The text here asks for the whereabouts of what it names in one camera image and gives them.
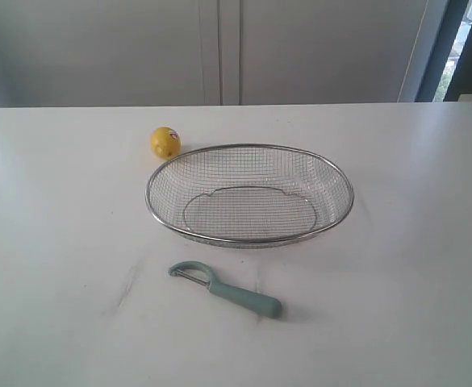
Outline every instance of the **wire mesh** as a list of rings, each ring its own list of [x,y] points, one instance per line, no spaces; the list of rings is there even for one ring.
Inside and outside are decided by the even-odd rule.
[[[261,144],[204,148],[163,164],[146,189],[165,226],[199,242],[233,248],[292,243],[338,224],[353,188],[314,153]]]

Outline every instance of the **light green handle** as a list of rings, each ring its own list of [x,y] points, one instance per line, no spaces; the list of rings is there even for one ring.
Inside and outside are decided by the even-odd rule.
[[[230,286],[217,280],[211,281],[208,289],[215,296],[234,302],[239,306],[269,318],[278,318],[282,313],[282,304],[277,298],[250,292],[249,290]]]

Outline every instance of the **oval basket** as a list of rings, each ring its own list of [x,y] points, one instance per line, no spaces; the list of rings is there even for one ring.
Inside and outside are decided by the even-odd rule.
[[[349,179],[315,153],[266,144],[197,149],[164,163],[146,187],[155,219],[186,238],[229,248],[293,243],[350,212]]]

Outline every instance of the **white table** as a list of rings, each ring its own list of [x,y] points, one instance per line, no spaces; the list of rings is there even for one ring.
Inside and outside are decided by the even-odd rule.
[[[283,248],[157,223],[148,149],[258,142],[349,176],[348,218]],[[167,268],[201,260],[282,321]],[[0,386],[472,386],[472,104],[0,110]]]

